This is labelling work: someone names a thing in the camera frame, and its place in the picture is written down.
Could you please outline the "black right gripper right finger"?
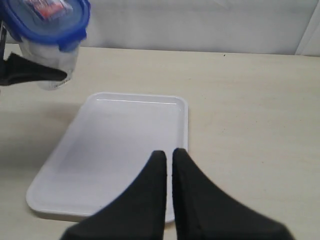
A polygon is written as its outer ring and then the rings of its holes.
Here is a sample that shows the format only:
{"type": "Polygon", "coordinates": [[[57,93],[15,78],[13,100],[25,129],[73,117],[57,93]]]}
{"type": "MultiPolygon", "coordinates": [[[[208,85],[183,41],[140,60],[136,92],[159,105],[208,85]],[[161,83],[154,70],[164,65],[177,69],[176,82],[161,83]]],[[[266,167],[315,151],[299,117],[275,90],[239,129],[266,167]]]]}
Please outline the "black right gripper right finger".
{"type": "Polygon", "coordinates": [[[172,199],[179,240],[292,240],[287,227],[215,185],[188,152],[172,154],[172,199]]]}

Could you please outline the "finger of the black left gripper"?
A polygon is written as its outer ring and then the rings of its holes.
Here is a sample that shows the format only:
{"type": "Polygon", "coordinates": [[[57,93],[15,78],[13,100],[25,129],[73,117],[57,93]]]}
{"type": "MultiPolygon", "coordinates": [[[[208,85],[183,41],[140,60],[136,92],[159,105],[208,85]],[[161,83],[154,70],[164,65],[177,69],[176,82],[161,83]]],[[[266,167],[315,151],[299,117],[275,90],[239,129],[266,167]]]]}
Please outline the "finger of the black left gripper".
{"type": "Polygon", "coordinates": [[[11,53],[0,60],[0,85],[11,86],[29,82],[63,81],[68,74],[60,69],[47,67],[11,53]]]}

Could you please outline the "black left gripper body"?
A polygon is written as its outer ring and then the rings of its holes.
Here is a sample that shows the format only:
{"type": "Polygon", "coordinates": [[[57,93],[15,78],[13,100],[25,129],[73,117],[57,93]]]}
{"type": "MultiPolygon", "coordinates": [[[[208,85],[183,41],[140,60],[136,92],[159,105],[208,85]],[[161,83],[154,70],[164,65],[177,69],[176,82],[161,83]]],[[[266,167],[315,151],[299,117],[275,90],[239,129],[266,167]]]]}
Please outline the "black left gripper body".
{"type": "Polygon", "coordinates": [[[5,80],[5,60],[4,60],[6,39],[7,39],[7,30],[5,29],[3,20],[1,19],[0,20],[0,85],[1,86],[7,85],[7,82],[5,80]]]}

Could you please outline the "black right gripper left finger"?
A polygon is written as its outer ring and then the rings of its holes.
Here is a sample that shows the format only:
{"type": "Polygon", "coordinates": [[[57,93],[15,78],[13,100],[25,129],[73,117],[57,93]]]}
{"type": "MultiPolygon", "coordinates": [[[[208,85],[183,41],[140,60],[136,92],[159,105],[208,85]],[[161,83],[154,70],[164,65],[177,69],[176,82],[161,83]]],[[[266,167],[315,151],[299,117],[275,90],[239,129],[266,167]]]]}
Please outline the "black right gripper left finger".
{"type": "Polygon", "coordinates": [[[67,228],[63,240],[161,240],[167,203],[167,158],[153,151],[144,168],[109,205],[67,228]]]}

